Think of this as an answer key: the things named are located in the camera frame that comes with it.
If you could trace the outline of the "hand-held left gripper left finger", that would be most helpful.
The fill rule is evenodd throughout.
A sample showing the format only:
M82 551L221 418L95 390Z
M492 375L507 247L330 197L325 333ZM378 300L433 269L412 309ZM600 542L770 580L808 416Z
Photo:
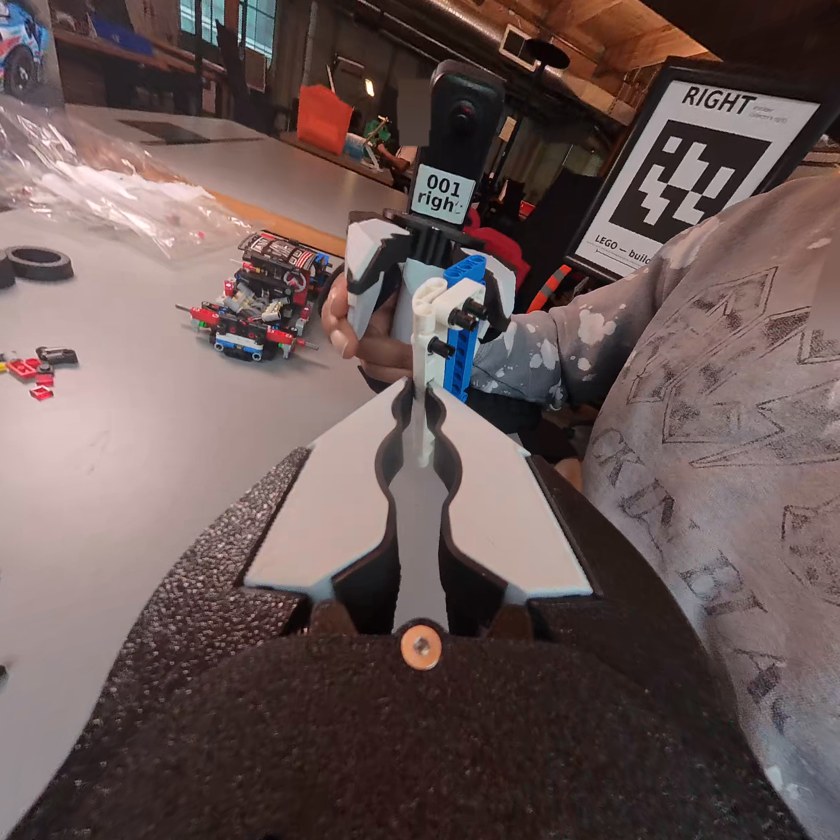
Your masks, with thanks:
M246 571L246 586L336 597L333 578L375 549L386 530L389 501L375 471L388 434L402 440L398 381L317 437Z

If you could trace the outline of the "white and blue brick assembly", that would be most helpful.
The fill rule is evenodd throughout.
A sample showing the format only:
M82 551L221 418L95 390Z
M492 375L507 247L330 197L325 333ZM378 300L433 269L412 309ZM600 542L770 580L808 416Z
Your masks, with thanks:
M428 389L466 400L478 338L487 330L486 270L485 255L468 255L413 294L412 423L419 468L428 467L434 452L425 406Z

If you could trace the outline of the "person's right forearm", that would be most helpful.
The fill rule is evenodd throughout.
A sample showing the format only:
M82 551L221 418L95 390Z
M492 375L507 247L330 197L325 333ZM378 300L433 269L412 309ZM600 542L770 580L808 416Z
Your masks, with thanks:
M672 286L668 262L655 257L565 306L513 314L476 349L470 385L551 409L601 400Z

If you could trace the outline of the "person's right hand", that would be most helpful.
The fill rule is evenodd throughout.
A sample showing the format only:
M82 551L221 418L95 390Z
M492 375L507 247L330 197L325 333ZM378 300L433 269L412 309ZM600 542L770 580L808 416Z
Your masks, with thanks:
M413 350L409 343L392 336L398 292L375 309L363 336L352 329L347 280L343 271L335 274L321 309L322 328L345 360L356 359L373 380L392 384L413 374Z

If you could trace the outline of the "orange black striped object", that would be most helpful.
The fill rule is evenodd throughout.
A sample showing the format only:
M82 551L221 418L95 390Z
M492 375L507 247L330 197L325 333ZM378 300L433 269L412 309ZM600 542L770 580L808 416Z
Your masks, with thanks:
M546 279L539 292L532 299L528 306L527 313L543 310L550 303L552 295L559 289L563 280L571 272L571 267L562 265Z

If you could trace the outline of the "red chair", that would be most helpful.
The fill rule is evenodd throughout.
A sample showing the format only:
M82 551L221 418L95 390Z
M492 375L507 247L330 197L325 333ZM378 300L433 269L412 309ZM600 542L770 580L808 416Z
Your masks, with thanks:
M466 232L483 244L486 253L500 259L515 270L515 290L519 291L531 269L530 264L523 258L520 245L493 227L473 227Z

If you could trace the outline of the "partly built brick toy car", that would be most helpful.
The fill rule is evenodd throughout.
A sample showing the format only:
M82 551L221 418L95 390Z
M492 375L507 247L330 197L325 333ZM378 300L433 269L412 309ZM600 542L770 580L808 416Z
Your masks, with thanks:
M304 333L330 276L331 255L264 228L238 250L240 264L218 299L176 309L230 358L260 363L319 350Z

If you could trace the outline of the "grey table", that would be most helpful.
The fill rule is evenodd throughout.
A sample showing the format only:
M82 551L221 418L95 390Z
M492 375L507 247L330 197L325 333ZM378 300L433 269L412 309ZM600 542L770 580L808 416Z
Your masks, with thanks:
M265 198L289 209L301 202L304 208L341 218L350 211L406 206L406 196L389 186L230 120L80 104L66 110L115 139L138 144L186 180L231 196L240 192L245 201ZM154 138L122 125L122 119L172 123L211 143L144 143Z

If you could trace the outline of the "orange crate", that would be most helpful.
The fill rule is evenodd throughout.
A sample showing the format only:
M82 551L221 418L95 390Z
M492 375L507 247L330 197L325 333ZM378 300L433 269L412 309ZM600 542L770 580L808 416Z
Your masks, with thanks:
M353 108L330 88L301 86L298 97L297 137L330 154L341 154Z

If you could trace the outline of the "black-framed marker sign board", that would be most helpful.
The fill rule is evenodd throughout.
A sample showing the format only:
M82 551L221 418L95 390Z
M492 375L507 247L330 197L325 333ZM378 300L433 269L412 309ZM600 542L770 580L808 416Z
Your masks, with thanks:
M838 77L669 57L572 237L565 265L611 282L786 180L838 117Z

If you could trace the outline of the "person's grey printed shirt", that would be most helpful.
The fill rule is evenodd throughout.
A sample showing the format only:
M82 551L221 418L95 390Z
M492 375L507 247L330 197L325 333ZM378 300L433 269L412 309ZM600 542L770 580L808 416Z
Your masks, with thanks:
M584 486L656 568L759 765L838 838L838 327L812 326L838 175L783 184L582 296L605 395Z

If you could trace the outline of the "dark table mat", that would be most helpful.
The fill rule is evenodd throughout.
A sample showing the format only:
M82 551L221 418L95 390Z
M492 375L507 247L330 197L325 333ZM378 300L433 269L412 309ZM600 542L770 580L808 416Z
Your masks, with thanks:
M144 143L152 142L166 145L192 145L208 144L211 140L189 129L172 124L170 122L150 122L122 119L122 125L149 135L154 140L144 140Z

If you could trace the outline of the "clear plastic bag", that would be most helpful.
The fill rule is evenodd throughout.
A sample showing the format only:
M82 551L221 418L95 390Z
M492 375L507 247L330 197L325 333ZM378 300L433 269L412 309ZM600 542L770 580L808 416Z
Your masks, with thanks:
M64 108L2 95L3 209L22 209L171 261L232 248L252 225L205 188Z

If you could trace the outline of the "blue storage bin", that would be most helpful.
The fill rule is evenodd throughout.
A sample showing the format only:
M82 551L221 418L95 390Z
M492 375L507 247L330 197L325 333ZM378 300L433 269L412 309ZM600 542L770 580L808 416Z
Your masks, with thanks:
M132 28L95 14L91 16L91 24L94 44L103 55L130 60L147 67L169 69L167 60L156 53L151 41Z

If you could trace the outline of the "toy car picture box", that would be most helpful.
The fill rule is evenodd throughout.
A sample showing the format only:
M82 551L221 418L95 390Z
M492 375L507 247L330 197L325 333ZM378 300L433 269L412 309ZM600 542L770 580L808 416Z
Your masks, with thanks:
M37 106L64 103L47 1L1 2L1 92Z

